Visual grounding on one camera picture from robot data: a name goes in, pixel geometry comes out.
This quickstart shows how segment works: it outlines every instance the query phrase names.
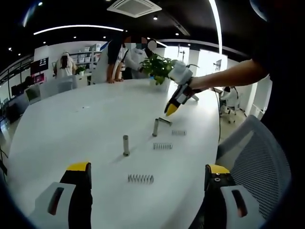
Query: ceiling light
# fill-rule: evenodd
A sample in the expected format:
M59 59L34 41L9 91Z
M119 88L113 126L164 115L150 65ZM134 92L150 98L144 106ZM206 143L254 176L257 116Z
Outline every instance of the ceiling light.
M58 29L65 29L65 28L76 28L76 27L100 28L100 29L117 30L117 31L121 31L121 32L124 31L122 29L118 29L118 28L114 28L114 27L108 27L108 26L102 26L102 25L64 25L64 26L49 28L49 29L46 29L46 30L41 30L41 31L35 32L34 35L37 35L37 34L40 34L40 33L43 33L43 32L47 32L47 31L51 31L51 30L58 30Z
M211 4L214 19L215 19L215 23L216 23L218 45L219 45L219 54L223 54L223 39L222 39L222 35L221 35L220 19L219 19L219 14L218 14L216 2L215 2L215 0L209 0L209 2Z

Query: spring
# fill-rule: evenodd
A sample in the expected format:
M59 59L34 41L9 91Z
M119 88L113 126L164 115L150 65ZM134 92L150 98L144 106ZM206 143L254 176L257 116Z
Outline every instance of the spring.
M173 145L171 143L154 143L153 149L172 149Z
M186 135L186 131L184 131L184 130L173 130L172 131L172 135L185 136Z
M153 183L153 175L129 174L128 182Z

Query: ceiling air conditioner vent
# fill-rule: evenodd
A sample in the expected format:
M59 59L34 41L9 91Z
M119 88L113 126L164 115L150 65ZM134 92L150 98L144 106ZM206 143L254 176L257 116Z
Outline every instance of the ceiling air conditioner vent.
M107 10L138 18L162 8L149 0L118 0Z

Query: person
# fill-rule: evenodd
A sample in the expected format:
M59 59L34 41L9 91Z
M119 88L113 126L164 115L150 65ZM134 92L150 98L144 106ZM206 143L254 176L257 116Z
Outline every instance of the person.
M128 51L125 58L126 70L124 72L124 79L145 79L149 78L148 74L142 72L143 68L141 62L146 58L153 55L153 52L147 45L147 40L143 37L139 37L138 43L135 44L135 48Z
M126 52L124 37L110 41L103 49L96 68L92 72L91 82L98 84L123 81L119 76Z
M68 52L64 52L54 66L54 74L56 78L62 78L68 75L74 75L76 65Z
M267 30L264 39L250 60L223 72L194 78L190 83L193 89L208 89L221 86L244 86L265 78L270 74L273 81L268 108L262 123L272 132L286 154L292 174L290 185L278 211L267 223L268 228L284 228L280 222L295 219L293 209L296 200L295 176L298 174L301 142L293 112L283 111L283 103L300 104L301 96L295 86L301 85L301 68L295 67L296 57L303 53L296 41L302 37L302 14L297 0L250 0L250 3L262 18L267 19Z
M238 97L238 92L235 87L229 87L229 91L226 91L225 88L225 90L220 96L219 107L235 107Z

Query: metal cylinder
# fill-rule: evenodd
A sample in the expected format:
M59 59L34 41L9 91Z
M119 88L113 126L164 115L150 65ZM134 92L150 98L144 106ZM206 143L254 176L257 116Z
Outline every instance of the metal cylinder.
M168 124L170 126L173 124L171 121L168 121L168 120L166 120L164 118L159 118L159 120L160 120L160 122L166 123L166 124Z
M129 156L129 143L128 143L128 135L123 136L123 146L124 146L124 156Z
M193 95L192 98L193 98L194 100L196 100L197 102L199 101L199 98L198 98L196 95Z
M158 126L159 126L159 119L156 118L154 121L154 127L153 127L153 133L152 133L152 135L154 137L157 137L157 135L158 135Z

